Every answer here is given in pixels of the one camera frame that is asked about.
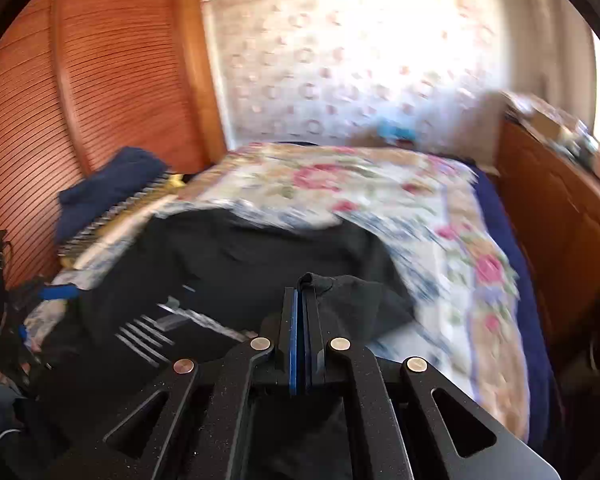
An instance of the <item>wooden tambour door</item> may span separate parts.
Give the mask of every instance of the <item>wooden tambour door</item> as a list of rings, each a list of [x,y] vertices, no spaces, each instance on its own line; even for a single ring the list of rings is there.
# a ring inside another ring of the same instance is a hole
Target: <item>wooden tambour door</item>
[[[54,0],[62,108],[85,173],[123,146],[177,172],[208,164],[174,0]]]
[[[56,194],[82,177],[58,101],[51,1],[31,0],[0,40],[0,229],[14,249],[10,285],[58,272]]]

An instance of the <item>wooden dresser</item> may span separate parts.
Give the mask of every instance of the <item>wooden dresser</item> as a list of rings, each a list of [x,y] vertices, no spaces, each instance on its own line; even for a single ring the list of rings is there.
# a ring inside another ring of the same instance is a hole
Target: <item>wooden dresser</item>
[[[600,183],[507,120],[496,166],[559,368],[600,323]]]

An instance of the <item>black metal bracket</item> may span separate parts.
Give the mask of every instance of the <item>black metal bracket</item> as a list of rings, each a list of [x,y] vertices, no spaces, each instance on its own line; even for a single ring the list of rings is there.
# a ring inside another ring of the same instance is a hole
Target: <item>black metal bracket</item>
[[[287,289],[282,313],[264,320],[258,338],[191,366],[165,370],[47,478],[157,480],[185,455],[191,480],[238,480],[248,468],[254,399],[326,393],[344,400],[356,480],[559,480],[424,359],[376,358],[338,334],[311,287]],[[185,416],[196,404],[200,416]]]

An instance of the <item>metal pivot pin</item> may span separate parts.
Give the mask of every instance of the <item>metal pivot pin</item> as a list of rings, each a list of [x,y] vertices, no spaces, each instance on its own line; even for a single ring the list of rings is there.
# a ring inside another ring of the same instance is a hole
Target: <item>metal pivot pin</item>
[[[423,372],[427,369],[427,362],[422,357],[411,357],[407,361],[407,368],[412,372]]]
[[[173,364],[173,371],[177,374],[188,374],[193,370],[194,364],[191,359],[178,359]]]
[[[271,345],[271,341],[266,337],[257,337],[251,340],[251,348],[254,350],[266,350],[269,348],[269,345]]]
[[[334,350],[343,351],[343,350],[349,350],[351,343],[345,337],[336,337],[331,340],[330,345],[331,345],[331,348],[333,348]]]

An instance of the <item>bed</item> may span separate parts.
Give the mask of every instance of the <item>bed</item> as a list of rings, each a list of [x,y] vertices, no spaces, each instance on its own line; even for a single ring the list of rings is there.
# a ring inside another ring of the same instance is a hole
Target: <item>bed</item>
[[[388,247],[416,302],[416,322],[374,342],[376,355],[427,358],[535,449],[548,424],[551,368],[525,261],[487,176],[460,162],[393,148],[250,144],[153,213],[230,208],[259,224],[320,228],[348,219]],[[87,265],[54,283],[97,285],[133,243],[118,230]],[[27,344],[64,316],[61,300],[27,318]]]

